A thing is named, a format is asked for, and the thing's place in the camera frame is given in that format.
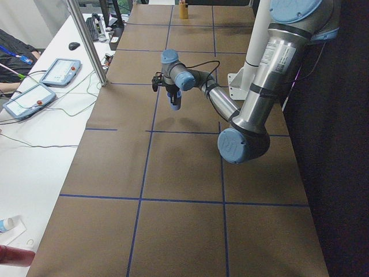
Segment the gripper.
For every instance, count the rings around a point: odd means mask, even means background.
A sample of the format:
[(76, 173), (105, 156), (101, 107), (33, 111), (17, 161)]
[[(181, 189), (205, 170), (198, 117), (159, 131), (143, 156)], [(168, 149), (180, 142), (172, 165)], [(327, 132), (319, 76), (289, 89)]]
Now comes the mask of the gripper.
[(170, 79), (165, 78), (163, 80), (163, 86), (167, 91), (170, 104), (176, 104), (176, 94), (178, 92), (178, 87), (176, 84)]

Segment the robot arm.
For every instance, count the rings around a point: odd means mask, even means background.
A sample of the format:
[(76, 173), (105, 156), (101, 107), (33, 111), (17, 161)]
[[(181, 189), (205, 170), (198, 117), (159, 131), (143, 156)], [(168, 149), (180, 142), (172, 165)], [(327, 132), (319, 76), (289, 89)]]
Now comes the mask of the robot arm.
[(269, 149), (265, 122), (284, 86), (294, 82), (304, 49), (337, 36), (340, 10), (340, 1), (261, 1), (244, 65), (229, 81), (242, 106), (210, 73), (181, 63), (175, 50), (162, 52), (152, 88), (164, 87), (174, 110), (180, 108), (182, 92), (200, 89), (229, 123), (217, 139), (223, 159), (233, 164), (256, 159)]

